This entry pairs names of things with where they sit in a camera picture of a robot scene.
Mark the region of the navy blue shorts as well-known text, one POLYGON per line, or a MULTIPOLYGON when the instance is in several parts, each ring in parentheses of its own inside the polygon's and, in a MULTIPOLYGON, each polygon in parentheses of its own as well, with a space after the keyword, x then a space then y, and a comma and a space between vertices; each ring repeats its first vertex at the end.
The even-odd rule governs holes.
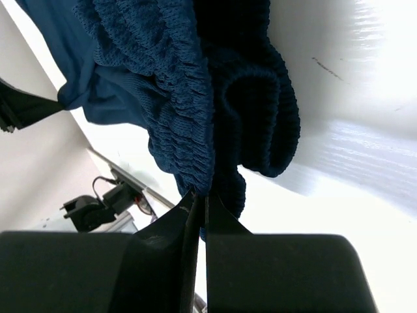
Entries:
POLYGON ((98 125, 144 128, 181 195, 211 190, 235 217, 238 166, 282 174, 300 138, 295 91, 267 35, 269 1, 20 1, 65 77, 58 92, 98 125))

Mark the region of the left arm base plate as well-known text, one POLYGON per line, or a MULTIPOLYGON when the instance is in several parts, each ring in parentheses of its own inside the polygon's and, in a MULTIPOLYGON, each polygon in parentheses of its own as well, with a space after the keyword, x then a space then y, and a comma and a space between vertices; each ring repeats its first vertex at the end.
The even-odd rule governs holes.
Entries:
POLYGON ((137 228, 129 210, 117 215, 115 222, 108 228, 108 231, 117 233, 135 233, 137 228))

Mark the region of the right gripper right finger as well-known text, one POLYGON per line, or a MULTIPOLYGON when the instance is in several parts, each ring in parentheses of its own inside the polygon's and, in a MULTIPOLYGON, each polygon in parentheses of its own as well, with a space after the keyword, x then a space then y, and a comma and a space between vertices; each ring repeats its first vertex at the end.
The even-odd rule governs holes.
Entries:
POLYGON ((254 234, 205 199, 209 312, 375 312, 358 254, 340 235, 254 234))

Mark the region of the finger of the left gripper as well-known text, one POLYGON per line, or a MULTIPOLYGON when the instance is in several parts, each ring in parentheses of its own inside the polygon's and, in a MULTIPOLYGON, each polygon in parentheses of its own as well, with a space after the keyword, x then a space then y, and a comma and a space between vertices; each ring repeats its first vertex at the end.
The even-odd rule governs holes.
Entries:
POLYGON ((14 132, 64 110, 57 101, 19 90, 1 79, 1 130, 14 132))

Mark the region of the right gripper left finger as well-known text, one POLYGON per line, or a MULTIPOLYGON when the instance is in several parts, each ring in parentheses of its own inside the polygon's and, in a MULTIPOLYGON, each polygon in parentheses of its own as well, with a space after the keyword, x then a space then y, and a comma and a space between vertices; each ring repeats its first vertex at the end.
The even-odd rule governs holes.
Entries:
POLYGON ((199 213, 188 192, 130 233, 1 234, 2 312, 191 312, 199 213))

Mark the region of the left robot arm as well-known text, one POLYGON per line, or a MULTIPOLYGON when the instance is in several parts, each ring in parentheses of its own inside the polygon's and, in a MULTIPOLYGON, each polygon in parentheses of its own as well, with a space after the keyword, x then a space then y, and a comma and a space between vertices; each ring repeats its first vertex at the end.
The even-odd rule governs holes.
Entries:
MULTIPOLYGON (((21 91, 1 80, 1 130, 13 133, 27 128, 43 119, 64 110, 57 101, 42 98, 21 91)), ((63 209, 78 232, 87 233, 103 224, 116 221, 116 217, 134 204, 139 205, 145 197, 144 188, 133 179, 115 168, 111 169, 114 178, 99 176, 114 187, 103 196, 82 195, 66 202, 63 209)))

